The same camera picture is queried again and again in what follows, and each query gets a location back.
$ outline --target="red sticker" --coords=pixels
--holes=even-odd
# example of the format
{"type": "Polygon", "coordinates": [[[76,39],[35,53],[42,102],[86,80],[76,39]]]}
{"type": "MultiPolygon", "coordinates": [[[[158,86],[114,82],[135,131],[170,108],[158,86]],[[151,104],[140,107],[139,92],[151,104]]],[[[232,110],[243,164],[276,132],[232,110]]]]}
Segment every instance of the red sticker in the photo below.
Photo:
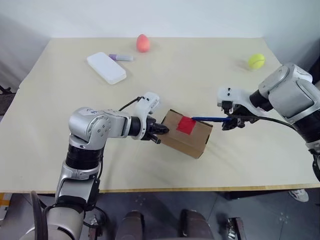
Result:
{"type": "Polygon", "coordinates": [[[192,120],[190,117],[183,116],[176,130],[190,135],[195,125],[196,125],[195,120],[192,120]]]}

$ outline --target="floor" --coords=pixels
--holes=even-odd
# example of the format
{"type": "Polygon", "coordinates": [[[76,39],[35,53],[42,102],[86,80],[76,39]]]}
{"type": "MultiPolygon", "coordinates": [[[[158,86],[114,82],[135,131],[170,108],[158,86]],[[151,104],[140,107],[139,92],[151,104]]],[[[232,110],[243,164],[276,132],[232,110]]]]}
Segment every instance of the floor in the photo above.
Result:
{"type": "MultiPolygon", "coordinates": [[[[182,209],[196,210],[209,222],[214,239],[226,240],[222,223],[228,217],[241,217],[248,240],[317,240],[320,239],[320,188],[308,189],[309,202],[301,203],[288,192],[226,200],[218,192],[145,192],[106,193],[97,206],[108,214],[112,229],[123,216],[138,210],[144,215],[146,239],[177,236],[182,209]]],[[[54,198],[40,196],[46,204],[54,198]]],[[[0,228],[0,239],[19,239],[32,225],[28,194],[14,194],[0,228]]],[[[81,240],[87,240],[83,227],[81,240]]],[[[106,234],[98,239],[106,239],[106,234]]]]}

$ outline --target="robotic arm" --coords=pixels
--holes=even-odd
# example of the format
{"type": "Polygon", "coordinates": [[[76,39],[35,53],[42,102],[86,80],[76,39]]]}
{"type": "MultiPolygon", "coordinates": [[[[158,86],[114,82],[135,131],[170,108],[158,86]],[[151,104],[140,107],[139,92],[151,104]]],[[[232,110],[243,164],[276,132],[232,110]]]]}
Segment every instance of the robotic arm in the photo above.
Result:
{"type": "Polygon", "coordinates": [[[132,136],[135,140],[159,144],[161,141],[154,134],[165,134],[169,129],[148,116],[155,111],[159,100],[152,92],[137,98],[134,116],[88,107],[81,107],[71,115],[68,153],[62,164],[55,205],[45,208],[41,219],[37,219],[43,226],[37,229],[35,224],[21,240],[80,238],[85,212],[93,210],[97,202],[107,139],[132,136]]]}
{"type": "Polygon", "coordinates": [[[217,105],[229,116],[229,121],[222,125],[224,131],[243,128],[246,121],[254,123],[259,119],[296,130],[313,155],[313,171],[320,181],[320,91],[312,84],[309,73],[287,63],[260,83],[252,94],[242,89],[220,88],[217,105]],[[272,109],[289,124],[266,117],[265,113],[272,109]]]}

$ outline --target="tennis ball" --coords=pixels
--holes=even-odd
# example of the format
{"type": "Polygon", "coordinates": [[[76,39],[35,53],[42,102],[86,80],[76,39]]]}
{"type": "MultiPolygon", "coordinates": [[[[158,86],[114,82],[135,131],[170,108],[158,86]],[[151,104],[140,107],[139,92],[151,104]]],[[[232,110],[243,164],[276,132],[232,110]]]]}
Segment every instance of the tennis ball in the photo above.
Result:
{"type": "Polygon", "coordinates": [[[261,53],[257,53],[249,58],[248,65],[252,69],[259,69],[265,64],[265,61],[265,56],[261,53]]]}

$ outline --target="pink egg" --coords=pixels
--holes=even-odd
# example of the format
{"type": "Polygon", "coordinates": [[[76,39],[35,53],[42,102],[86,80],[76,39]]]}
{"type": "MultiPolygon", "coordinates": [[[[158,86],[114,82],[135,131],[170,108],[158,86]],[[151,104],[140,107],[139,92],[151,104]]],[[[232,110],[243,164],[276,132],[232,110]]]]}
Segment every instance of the pink egg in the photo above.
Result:
{"type": "Polygon", "coordinates": [[[136,39],[136,49],[140,53],[148,52],[150,49],[150,42],[146,35],[140,34],[136,39]]]}

